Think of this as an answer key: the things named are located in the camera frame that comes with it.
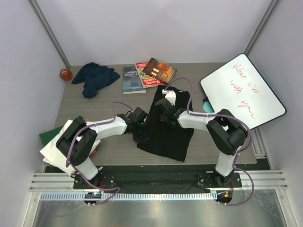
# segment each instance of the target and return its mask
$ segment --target navy blue cloth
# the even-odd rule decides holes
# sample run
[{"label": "navy blue cloth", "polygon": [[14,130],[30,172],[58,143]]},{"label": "navy blue cloth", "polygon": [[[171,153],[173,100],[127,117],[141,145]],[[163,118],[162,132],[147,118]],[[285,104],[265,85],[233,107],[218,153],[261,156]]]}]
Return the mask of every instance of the navy blue cloth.
[{"label": "navy blue cloth", "polygon": [[91,62],[80,69],[71,83],[84,82],[82,94],[85,98],[92,98],[96,96],[98,90],[111,85],[119,78],[120,75],[114,69]]}]

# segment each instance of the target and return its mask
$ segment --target wooden table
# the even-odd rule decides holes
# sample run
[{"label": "wooden table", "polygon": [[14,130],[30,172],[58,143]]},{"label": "wooden table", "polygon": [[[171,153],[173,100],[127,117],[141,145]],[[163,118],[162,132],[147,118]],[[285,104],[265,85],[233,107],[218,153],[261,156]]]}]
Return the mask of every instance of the wooden table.
[{"label": "wooden table", "polygon": [[[178,77],[187,77],[193,83],[193,110],[201,112],[203,98],[205,97],[200,80],[221,67],[223,63],[183,63],[171,64],[178,69]],[[146,93],[122,94],[123,67],[133,65],[110,65],[121,78],[110,86],[98,91],[98,94],[91,99],[82,95],[84,83],[66,83],[60,109],[57,115],[55,127],[62,126],[68,119],[73,120],[77,116],[89,118],[90,121],[106,120],[113,117],[111,103],[120,101],[129,104],[132,108],[139,106],[145,112],[149,112],[156,87],[148,88]],[[73,75],[76,75],[82,66],[71,68]],[[178,89],[189,90],[190,85],[185,80],[177,81],[174,85]],[[118,114],[126,113],[128,109],[123,105],[116,105]],[[120,135],[105,138],[97,148],[97,153],[91,159],[95,165],[161,165],[161,164],[216,164],[219,151],[211,136],[200,130],[195,130],[190,141],[185,162],[160,157],[150,154],[136,147],[132,135]],[[253,149],[241,153],[238,163],[256,163]]]}]

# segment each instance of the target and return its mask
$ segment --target white wall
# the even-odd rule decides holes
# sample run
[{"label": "white wall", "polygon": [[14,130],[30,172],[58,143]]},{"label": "white wall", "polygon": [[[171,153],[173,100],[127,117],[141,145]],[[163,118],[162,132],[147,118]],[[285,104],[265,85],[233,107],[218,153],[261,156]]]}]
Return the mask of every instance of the white wall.
[{"label": "white wall", "polygon": [[71,65],[225,62],[270,0],[38,0]]},{"label": "white wall", "polygon": [[282,169],[303,219],[303,1],[282,0],[249,57],[288,112],[261,127],[270,162]]},{"label": "white wall", "polygon": [[26,0],[1,1],[0,50],[0,225],[14,227],[43,165],[38,134],[53,128],[64,65]]}]

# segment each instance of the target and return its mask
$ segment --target folded black fabric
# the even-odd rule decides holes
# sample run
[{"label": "folded black fabric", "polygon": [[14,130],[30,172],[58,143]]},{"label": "folded black fabric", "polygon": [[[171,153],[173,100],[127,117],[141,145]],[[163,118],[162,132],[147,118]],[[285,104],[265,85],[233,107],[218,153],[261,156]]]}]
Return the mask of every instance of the folded black fabric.
[{"label": "folded black fabric", "polygon": [[[190,139],[194,134],[194,129],[173,129],[165,122],[160,121],[160,112],[155,106],[155,103],[164,97],[162,95],[164,88],[165,86],[163,85],[158,86],[149,115],[146,119],[144,135],[139,138],[134,137],[134,141],[138,143],[137,147],[144,151],[184,162]],[[176,108],[186,108],[189,100],[189,92],[180,91],[175,87],[169,87],[168,90],[176,92]]]},{"label": "folded black fabric", "polygon": [[120,75],[114,69],[91,62],[80,69],[71,83],[84,82],[82,94],[85,98],[92,98],[96,96],[98,90],[111,85],[119,78]]}]

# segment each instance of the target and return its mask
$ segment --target book cover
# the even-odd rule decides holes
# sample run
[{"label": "book cover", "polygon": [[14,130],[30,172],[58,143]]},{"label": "book cover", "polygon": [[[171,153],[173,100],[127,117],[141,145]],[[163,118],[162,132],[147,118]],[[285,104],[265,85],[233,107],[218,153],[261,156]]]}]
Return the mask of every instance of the book cover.
[{"label": "book cover", "polygon": [[139,63],[136,63],[136,65],[135,65],[137,72],[140,76],[140,80],[143,84],[143,87],[148,88],[148,87],[156,87],[158,85],[162,85],[163,84],[162,81],[143,72],[143,69],[146,65],[147,65],[147,62],[139,62]]},{"label": "book cover", "polygon": [[146,92],[146,89],[143,88],[136,67],[124,67],[123,94],[144,93],[144,92]]},{"label": "book cover", "polygon": [[143,69],[143,72],[169,84],[174,79],[177,70],[161,61],[151,58]]}]

